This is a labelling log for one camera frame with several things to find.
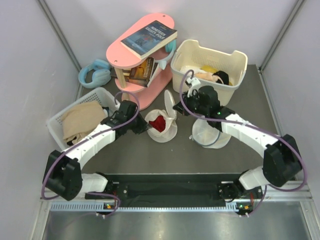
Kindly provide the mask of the red bra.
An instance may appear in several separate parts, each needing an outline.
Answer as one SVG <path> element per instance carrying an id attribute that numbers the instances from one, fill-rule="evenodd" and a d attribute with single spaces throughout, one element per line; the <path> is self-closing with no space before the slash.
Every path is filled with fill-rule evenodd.
<path id="1" fill-rule="evenodd" d="M 166 120 L 162 115 L 158 115 L 155 120 L 149 120 L 148 123 L 160 133 L 166 129 Z"/>

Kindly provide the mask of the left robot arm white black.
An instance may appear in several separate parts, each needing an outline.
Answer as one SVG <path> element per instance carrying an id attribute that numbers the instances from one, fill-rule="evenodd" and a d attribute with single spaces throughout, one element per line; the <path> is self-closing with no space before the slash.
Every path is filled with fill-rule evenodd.
<path id="1" fill-rule="evenodd" d="M 50 190 L 67 201 L 75 199 L 79 194 L 89 193 L 109 198 L 114 191 L 113 185 L 100 173 L 82 173 L 83 167 L 100 150 L 127 131 L 141 134 L 150 128 L 151 125 L 141 116 L 136 103 L 129 100 L 121 102 L 112 116 L 103 119 L 80 142 L 49 154 L 41 190 Z"/>

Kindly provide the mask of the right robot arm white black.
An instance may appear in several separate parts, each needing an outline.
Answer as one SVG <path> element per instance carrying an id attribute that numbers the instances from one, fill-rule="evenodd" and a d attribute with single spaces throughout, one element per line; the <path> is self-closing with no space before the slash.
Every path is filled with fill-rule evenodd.
<path id="1" fill-rule="evenodd" d="M 221 135 L 226 135 L 244 143 L 262 157 L 262 165 L 247 169 L 232 181 L 232 199 L 245 198 L 252 189 L 262 186 L 286 192 L 284 186 L 287 182 L 305 169 L 294 137 L 276 135 L 244 120 L 220 104 L 212 86 L 180 90 L 179 102 L 173 108 L 182 115 L 195 117 L 195 123 L 202 125 L 203 133 L 213 132 L 211 145 L 217 143 Z"/>

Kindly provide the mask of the beige trim mesh laundry bag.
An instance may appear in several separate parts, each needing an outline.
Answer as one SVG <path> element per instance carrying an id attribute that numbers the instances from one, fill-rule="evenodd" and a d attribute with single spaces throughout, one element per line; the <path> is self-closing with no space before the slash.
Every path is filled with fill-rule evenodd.
<path id="1" fill-rule="evenodd" d="M 151 125 L 147 130 L 148 135 L 157 143 L 171 141 L 178 132 L 177 112 L 173 109 L 175 104 L 172 93 L 166 89 L 164 91 L 165 109 L 151 110 L 144 118 Z"/>

